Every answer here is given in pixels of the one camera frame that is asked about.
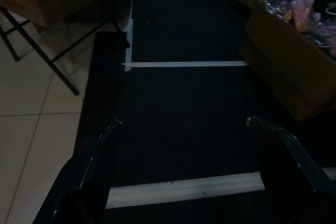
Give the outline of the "wide white tape strip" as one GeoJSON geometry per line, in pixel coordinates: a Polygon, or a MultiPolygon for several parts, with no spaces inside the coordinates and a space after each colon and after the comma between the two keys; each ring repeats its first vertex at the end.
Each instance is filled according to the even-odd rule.
{"type": "Polygon", "coordinates": [[[106,209],[164,204],[264,189],[259,172],[113,187],[106,209]]]}

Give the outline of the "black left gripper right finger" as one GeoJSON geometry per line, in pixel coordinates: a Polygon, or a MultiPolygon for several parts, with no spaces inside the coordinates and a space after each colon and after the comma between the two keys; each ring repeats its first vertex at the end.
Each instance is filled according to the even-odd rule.
{"type": "Polygon", "coordinates": [[[285,224],[336,224],[336,181],[297,138],[259,116],[246,120],[258,143],[260,177],[285,224]]]}

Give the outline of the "long white tape strip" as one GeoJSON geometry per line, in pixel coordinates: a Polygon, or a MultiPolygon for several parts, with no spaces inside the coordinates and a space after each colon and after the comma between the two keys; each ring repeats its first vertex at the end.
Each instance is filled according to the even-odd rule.
{"type": "Polygon", "coordinates": [[[178,67],[244,67],[244,61],[177,61],[177,62],[128,62],[128,68],[178,68],[178,67]]]}

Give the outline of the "narrow white tape strip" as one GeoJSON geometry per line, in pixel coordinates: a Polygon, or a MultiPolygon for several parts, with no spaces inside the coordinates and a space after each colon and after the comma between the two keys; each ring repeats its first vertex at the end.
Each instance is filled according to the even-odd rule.
{"type": "Polygon", "coordinates": [[[132,62],[132,44],[133,44],[133,0],[130,0],[130,11],[128,24],[124,31],[127,33],[127,41],[130,44],[129,48],[125,51],[125,63],[124,71],[128,72],[131,70],[130,63],[132,62]]]}

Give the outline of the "open brown cardboard box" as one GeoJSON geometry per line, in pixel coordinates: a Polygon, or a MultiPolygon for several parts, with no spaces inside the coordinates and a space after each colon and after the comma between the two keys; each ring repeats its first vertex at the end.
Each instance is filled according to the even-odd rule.
{"type": "Polygon", "coordinates": [[[336,61],[256,2],[240,53],[298,120],[336,112],[336,61]]]}

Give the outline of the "black folding stand legs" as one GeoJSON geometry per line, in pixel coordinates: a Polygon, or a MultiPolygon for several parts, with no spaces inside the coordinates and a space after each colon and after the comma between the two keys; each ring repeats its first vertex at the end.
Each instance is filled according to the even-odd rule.
{"type": "Polygon", "coordinates": [[[61,79],[61,81],[68,87],[68,89],[75,95],[78,96],[80,94],[79,90],[67,79],[67,77],[58,69],[58,67],[55,65],[55,63],[61,59],[63,56],[65,56],[68,52],[73,50],[75,47],[77,47],[80,43],[82,43],[84,40],[89,38],[91,35],[93,35],[97,30],[99,30],[103,25],[106,23],[103,22],[99,24],[98,26],[94,27],[92,30],[88,31],[86,34],[84,34],[82,37],[80,37],[78,40],[76,40],[73,44],[65,48],[63,51],[61,51],[57,56],[50,59],[47,54],[41,49],[41,47],[32,39],[31,35],[27,33],[27,31],[23,28],[25,25],[30,23],[30,20],[26,20],[24,22],[19,23],[12,14],[9,13],[9,11],[3,7],[0,6],[0,13],[9,21],[9,23],[13,26],[13,28],[5,31],[2,26],[0,25],[0,38],[3,40],[5,46],[11,53],[13,59],[18,62],[21,60],[21,58],[16,53],[12,43],[8,39],[8,35],[17,31],[24,40],[33,48],[35,52],[42,58],[42,60],[52,69],[52,71],[61,79]]]}

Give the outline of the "colourful plastic packets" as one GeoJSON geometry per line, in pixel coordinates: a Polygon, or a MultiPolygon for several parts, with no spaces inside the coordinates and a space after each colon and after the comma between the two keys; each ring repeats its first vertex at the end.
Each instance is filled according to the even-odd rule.
{"type": "Polygon", "coordinates": [[[336,60],[336,3],[319,7],[318,0],[258,0],[264,10],[311,40],[336,60]]]}

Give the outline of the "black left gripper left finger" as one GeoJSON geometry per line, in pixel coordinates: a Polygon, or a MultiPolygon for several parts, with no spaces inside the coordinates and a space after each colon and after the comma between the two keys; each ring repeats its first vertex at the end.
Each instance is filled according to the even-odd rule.
{"type": "Polygon", "coordinates": [[[102,224],[123,123],[91,132],[63,166],[32,224],[102,224]]]}

